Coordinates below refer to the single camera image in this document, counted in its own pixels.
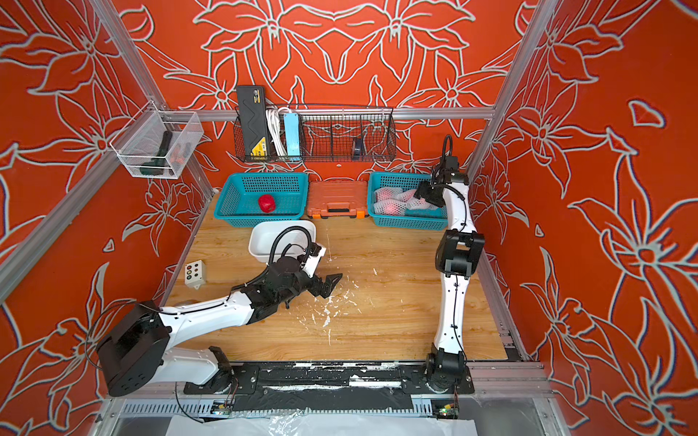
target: white plastic sheet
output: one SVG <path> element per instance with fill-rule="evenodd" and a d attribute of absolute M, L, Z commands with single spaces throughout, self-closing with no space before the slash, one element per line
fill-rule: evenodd
<path fill-rule="evenodd" d="M 174 416 L 167 436 L 477 436 L 474 421 L 353 414 L 292 414 L 196 423 Z"/>

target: wooden floor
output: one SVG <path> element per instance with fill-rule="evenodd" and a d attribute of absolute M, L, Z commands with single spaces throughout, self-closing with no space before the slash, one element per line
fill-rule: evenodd
<path fill-rule="evenodd" d="M 228 294 L 264 269 L 247 249 L 251 228 L 213 217 L 215 201 L 187 255 L 202 259 L 199 290 L 177 279 L 168 305 Z M 267 319 L 199 336 L 182 347 L 215 345 L 233 361 L 424 359 L 439 318 L 441 287 L 434 253 L 442 232 L 377 227 L 371 218 L 315 220 L 317 242 L 328 247 L 316 273 L 341 272 L 330 299 L 304 292 Z M 466 293 L 463 346 L 469 359 L 506 359 L 477 274 Z"/>

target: white plastic tray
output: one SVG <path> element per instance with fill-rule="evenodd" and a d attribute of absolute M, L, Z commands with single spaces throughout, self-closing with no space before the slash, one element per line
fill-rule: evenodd
<path fill-rule="evenodd" d="M 250 254 L 254 256 L 258 261 L 262 263 L 267 263 L 269 260 L 269 253 L 272 251 L 272 244 L 274 239 L 281 233 L 282 230 L 292 227 L 294 225 L 299 225 L 305 227 L 310 232 L 310 236 L 315 242 L 315 225 L 310 221 L 306 220 L 291 220 L 291 221 L 265 221 L 263 223 L 257 224 L 252 229 L 252 235 L 250 235 L 250 244 L 248 249 Z M 297 243 L 303 248 L 292 246 L 286 255 L 298 256 L 301 255 L 305 248 L 308 246 L 308 239 L 305 234 L 300 231 L 288 232 L 283 235 L 283 238 L 279 241 L 276 246 L 276 252 L 274 253 L 274 261 L 279 260 L 281 257 L 281 252 L 290 243 Z"/>

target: teal plastic basket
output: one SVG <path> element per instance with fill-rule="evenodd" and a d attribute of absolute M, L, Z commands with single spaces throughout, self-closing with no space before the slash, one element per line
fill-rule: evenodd
<path fill-rule="evenodd" d="M 270 194 L 276 209 L 264 213 L 259 197 Z M 297 220 L 308 200 L 308 175 L 303 172 L 245 172 L 228 177 L 214 217 L 233 227 L 254 227 L 264 221 Z"/>
<path fill-rule="evenodd" d="M 381 227 L 400 227 L 402 229 L 443 230 L 448 224 L 446 208 L 435 211 L 407 210 L 405 216 L 380 215 L 373 205 L 376 203 L 376 190 L 384 186 L 416 189 L 422 180 L 429 180 L 429 174 L 409 174 L 404 172 L 374 172 L 369 178 L 369 198 L 371 216 L 376 225 Z"/>

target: orange wall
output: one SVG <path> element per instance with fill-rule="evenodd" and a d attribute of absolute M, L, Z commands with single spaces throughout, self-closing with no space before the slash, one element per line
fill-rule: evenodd
<path fill-rule="evenodd" d="M 0 262 L 145 103 L 88 5 L 0 5 Z M 116 301 L 162 295 L 202 206 L 188 172 L 107 180 L 1 305 L 0 435 L 87 434 L 106 389 L 86 353 L 114 318 L 88 330 Z"/>
<path fill-rule="evenodd" d="M 473 213 L 573 433 L 695 435 L 698 8 L 580 6 L 548 23 Z"/>
<path fill-rule="evenodd" d="M 114 4 L 170 107 L 223 110 L 237 105 L 238 84 L 263 85 L 275 103 L 493 105 L 535 7 L 531 0 Z M 218 187 L 240 171 L 316 179 L 424 172 L 444 135 L 456 137 L 462 161 L 484 128 L 483 120 L 398 123 L 399 151 L 389 165 L 263 165 L 232 158 L 230 123 L 206 124 L 210 142 L 196 156 Z"/>

